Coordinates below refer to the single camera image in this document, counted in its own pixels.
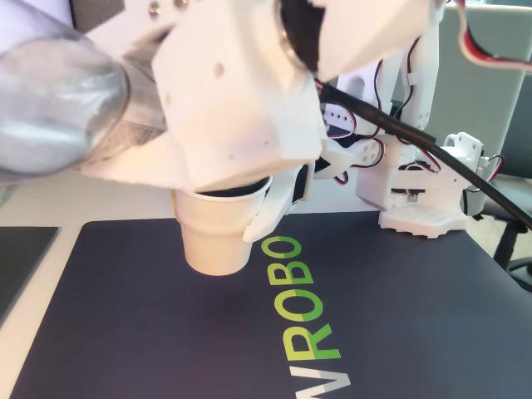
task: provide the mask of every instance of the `paper cup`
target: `paper cup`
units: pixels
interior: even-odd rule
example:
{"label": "paper cup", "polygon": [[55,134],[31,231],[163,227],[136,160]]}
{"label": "paper cup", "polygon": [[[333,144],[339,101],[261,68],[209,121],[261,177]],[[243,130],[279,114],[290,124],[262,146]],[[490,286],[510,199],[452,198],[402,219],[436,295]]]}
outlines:
{"label": "paper cup", "polygon": [[220,198],[175,192],[177,219],[186,261],[193,269],[211,276],[238,272],[249,260],[251,243],[244,231],[264,202],[268,183],[250,195]]}

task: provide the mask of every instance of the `screw hole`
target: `screw hole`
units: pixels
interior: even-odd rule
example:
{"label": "screw hole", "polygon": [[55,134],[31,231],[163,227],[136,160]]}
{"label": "screw hole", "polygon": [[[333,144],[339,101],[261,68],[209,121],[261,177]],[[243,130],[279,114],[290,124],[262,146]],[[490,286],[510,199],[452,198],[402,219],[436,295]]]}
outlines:
{"label": "screw hole", "polygon": [[225,68],[223,64],[217,63],[214,65],[214,77],[220,79],[225,73]]}

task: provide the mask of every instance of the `black cable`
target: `black cable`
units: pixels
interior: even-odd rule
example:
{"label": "black cable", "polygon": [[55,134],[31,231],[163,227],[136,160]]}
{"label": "black cable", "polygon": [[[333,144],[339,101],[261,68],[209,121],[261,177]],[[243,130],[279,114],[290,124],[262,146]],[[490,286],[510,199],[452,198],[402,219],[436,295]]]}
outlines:
{"label": "black cable", "polygon": [[412,143],[419,148],[428,149],[436,143],[436,139],[431,135],[419,131],[415,127],[407,125],[406,123],[379,111],[365,101],[349,96],[331,85],[325,84],[323,86],[320,99],[322,103],[343,106],[355,115],[360,116],[362,119],[365,119],[373,125],[379,126],[385,131],[392,131],[392,134],[399,136],[403,140],[407,140],[409,143]]}
{"label": "black cable", "polygon": [[336,104],[347,108],[355,115],[362,119],[381,127],[383,130],[396,135],[397,137],[412,143],[422,150],[426,150],[433,154],[441,162],[453,169],[458,175],[468,180],[470,183],[478,187],[494,202],[505,209],[509,214],[514,216],[517,220],[523,223],[529,229],[532,229],[532,217],[523,211],[519,206],[514,204],[510,199],[501,194],[494,186],[478,176],[473,170],[462,164],[458,159],[436,145],[436,138],[428,135],[423,131],[419,131],[415,127],[406,125],[397,119],[379,111],[374,106],[359,100],[355,97],[349,96],[343,91],[330,85],[325,85],[320,96],[322,102],[329,104]]}
{"label": "black cable", "polygon": [[462,190],[462,199],[464,201],[464,214],[467,216],[467,212],[469,211],[469,205],[467,204],[467,190]]}

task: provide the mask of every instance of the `dark mat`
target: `dark mat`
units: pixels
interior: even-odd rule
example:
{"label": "dark mat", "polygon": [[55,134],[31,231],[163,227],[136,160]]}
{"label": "dark mat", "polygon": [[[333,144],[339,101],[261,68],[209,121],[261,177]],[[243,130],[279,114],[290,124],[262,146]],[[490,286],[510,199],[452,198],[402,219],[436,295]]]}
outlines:
{"label": "dark mat", "polygon": [[0,327],[57,227],[0,227]]}
{"label": "dark mat", "polygon": [[[291,215],[275,235],[301,253],[256,243],[216,278],[185,264],[174,220],[86,225],[12,398],[284,399],[332,379],[298,397],[530,399],[532,300],[465,232],[412,237],[365,213]],[[289,262],[313,283],[271,285]],[[289,361],[301,328],[316,335],[288,339],[294,356],[341,358]]]}

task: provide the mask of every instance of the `cable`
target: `cable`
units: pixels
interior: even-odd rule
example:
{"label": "cable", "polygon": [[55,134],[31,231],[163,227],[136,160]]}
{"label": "cable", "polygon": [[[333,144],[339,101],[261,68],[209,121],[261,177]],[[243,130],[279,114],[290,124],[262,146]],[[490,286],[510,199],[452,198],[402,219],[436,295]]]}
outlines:
{"label": "cable", "polygon": [[429,168],[427,165],[425,164],[422,164],[420,162],[414,162],[413,164],[409,164],[405,170],[410,170],[411,167],[414,166],[414,167],[418,167],[418,168],[422,168],[425,172],[427,173],[430,173],[431,175],[436,175],[438,173],[438,170],[432,170],[431,168]]}
{"label": "cable", "polygon": [[[418,37],[411,45],[410,47],[410,51],[408,52],[408,56],[406,57],[406,75],[410,75],[411,72],[412,72],[412,69],[411,69],[411,55],[412,53],[414,52],[414,49],[416,48],[416,45],[417,43],[419,42],[419,39],[421,39],[421,37]],[[397,111],[395,112],[395,114],[393,114],[393,117],[394,118],[397,118],[399,119],[399,114],[401,113],[402,110],[405,109],[405,106],[408,105],[408,103],[410,102],[410,100],[412,99],[412,97],[414,96],[414,86],[413,85],[409,85],[410,87],[410,94],[408,95],[408,97],[406,98],[405,102],[402,104],[402,106],[400,106]],[[399,140],[399,142],[403,145],[410,145],[410,143],[404,141],[404,140],[401,140],[399,137],[397,137],[397,139]]]}
{"label": "cable", "polygon": [[458,43],[464,57],[476,65],[494,69],[513,69],[532,72],[532,62],[499,57],[487,52],[473,38],[467,20],[466,0],[456,0],[458,17],[460,19],[460,36]]}
{"label": "cable", "polygon": [[419,149],[419,151],[421,151],[421,153],[434,165],[434,167],[436,168],[436,173],[441,172],[440,164],[438,164],[438,161],[435,160],[432,155],[430,155],[428,152],[421,148]]}
{"label": "cable", "polygon": [[[496,165],[495,169],[493,169],[493,172],[491,172],[490,177],[488,177],[488,179],[486,180],[488,182],[491,182],[499,174],[500,169],[502,168],[502,165],[505,164],[505,157],[504,156],[502,156],[502,155],[493,155],[488,160],[488,165],[490,164],[490,162],[492,160],[495,160],[495,159],[498,159],[499,161],[497,162],[497,165]],[[466,189],[466,190],[469,191],[470,193],[478,193],[480,191],[480,189],[475,189],[475,190]]]}
{"label": "cable", "polygon": [[384,146],[384,143],[381,140],[374,139],[374,141],[379,143],[379,146],[381,147],[381,151],[380,151],[381,154],[380,154],[378,160],[376,160],[375,163],[373,163],[371,165],[351,165],[352,168],[367,169],[367,168],[372,168],[374,166],[377,166],[377,165],[379,165],[381,163],[382,158],[384,158],[384,152],[386,150],[386,147]]}
{"label": "cable", "polygon": [[335,177],[334,181],[336,181],[339,185],[346,185],[347,183],[349,183],[349,175],[347,174],[347,172],[343,172],[342,177],[343,180],[339,177]]}
{"label": "cable", "polygon": [[339,91],[337,88],[330,85],[324,85],[322,94],[320,96],[322,102],[329,104],[337,104],[343,106],[360,116],[366,121],[380,126],[383,130],[390,134],[397,135],[399,138],[412,143],[418,148],[429,152],[438,160],[448,165],[458,175],[471,182],[480,190],[489,196],[494,202],[505,209],[509,214],[514,216],[517,220],[532,229],[532,217],[523,211],[519,206],[514,204],[510,199],[501,194],[494,186],[483,180],[473,170],[462,164],[454,156],[436,145],[436,138],[428,135],[423,131],[419,131],[415,127],[406,125],[401,121],[379,111],[374,106],[367,104],[362,100]]}
{"label": "cable", "polygon": [[467,212],[469,211],[469,205],[467,204],[467,190],[462,190],[462,198],[464,201],[464,215],[467,216]]}
{"label": "cable", "polygon": [[[383,62],[384,60],[379,61],[377,65],[377,69],[375,70],[375,77],[373,78],[373,90],[375,91],[375,97],[377,98],[377,105],[378,105],[379,111],[382,111],[382,101],[381,101],[381,97],[379,96],[379,90],[377,89],[377,79],[379,77],[379,74],[381,73]],[[381,128],[377,126],[375,133],[373,133],[373,135],[370,135],[368,137],[362,136],[361,138],[363,140],[374,139],[375,137],[379,135],[380,132],[381,132]]]}
{"label": "cable", "polygon": [[[319,79],[314,78],[314,84],[316,85],[316,91],[318,94],[322,92],[323,89],[323,82],[321,82]],[[357,129],[357,118],[353,115],[352,112],[350,112],[348,109],[344,108],[345,112],[349,115],[352,122],[352,130],[349,133],[343,134],[343,135],[329,135],[327,133],[327,137],[330,137],[332,139],[345,139],[346,137],[349,137],[350,135],[355,133],[355,130]]]}

